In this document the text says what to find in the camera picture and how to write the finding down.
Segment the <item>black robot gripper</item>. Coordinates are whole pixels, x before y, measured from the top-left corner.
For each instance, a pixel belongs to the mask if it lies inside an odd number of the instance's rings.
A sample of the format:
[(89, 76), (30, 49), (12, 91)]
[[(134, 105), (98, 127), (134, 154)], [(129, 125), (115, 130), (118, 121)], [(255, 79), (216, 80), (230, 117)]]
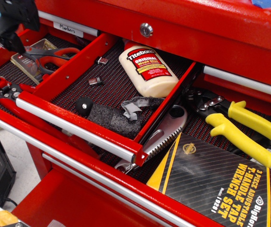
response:
[(0, 45), (10, 52), (25, 53), (16, 31), (20, 24), (39, 31), (40, 21), (34, 0), (0, 0)]

